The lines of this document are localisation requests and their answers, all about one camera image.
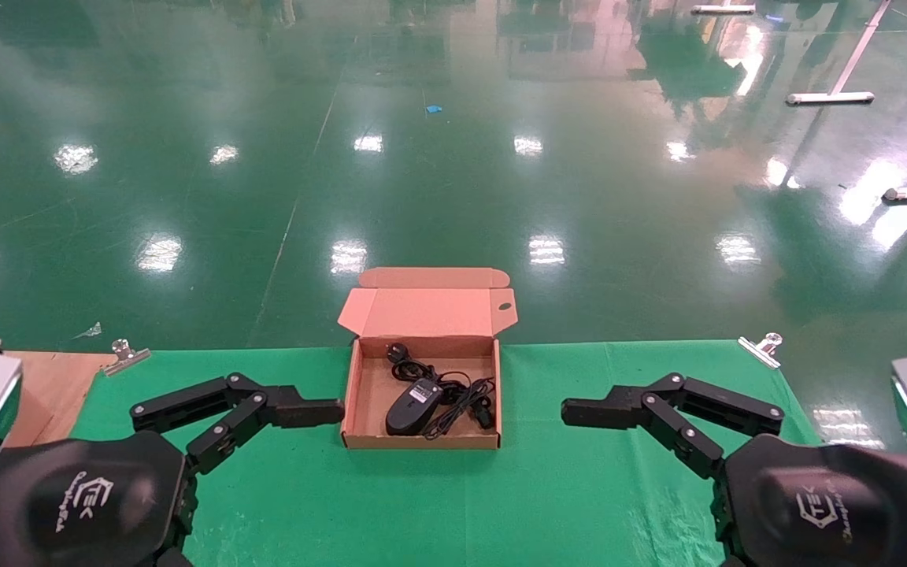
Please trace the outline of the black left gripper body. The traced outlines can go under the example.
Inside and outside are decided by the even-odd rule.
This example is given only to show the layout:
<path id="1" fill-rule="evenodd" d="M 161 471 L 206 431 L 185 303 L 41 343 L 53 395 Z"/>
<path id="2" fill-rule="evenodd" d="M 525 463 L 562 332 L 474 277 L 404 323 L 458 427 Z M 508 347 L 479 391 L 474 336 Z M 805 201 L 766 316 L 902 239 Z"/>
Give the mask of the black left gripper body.
<path id="1" fill-rule="evenodd" d="M 197 480 L 155 433 L 0 453 L 0 566 L 187 566 Z"/>

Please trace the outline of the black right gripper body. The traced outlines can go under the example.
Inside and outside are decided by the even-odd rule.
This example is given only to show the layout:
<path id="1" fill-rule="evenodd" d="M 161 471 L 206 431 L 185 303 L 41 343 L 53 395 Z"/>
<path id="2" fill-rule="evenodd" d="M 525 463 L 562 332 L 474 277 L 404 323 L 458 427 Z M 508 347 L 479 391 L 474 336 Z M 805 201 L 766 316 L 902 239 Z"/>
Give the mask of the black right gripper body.
<path id="1" fill-rule="evenodd" d="M 907 566 L 907 455 L 759 435 L 712 504 L 727 566 Z"/>

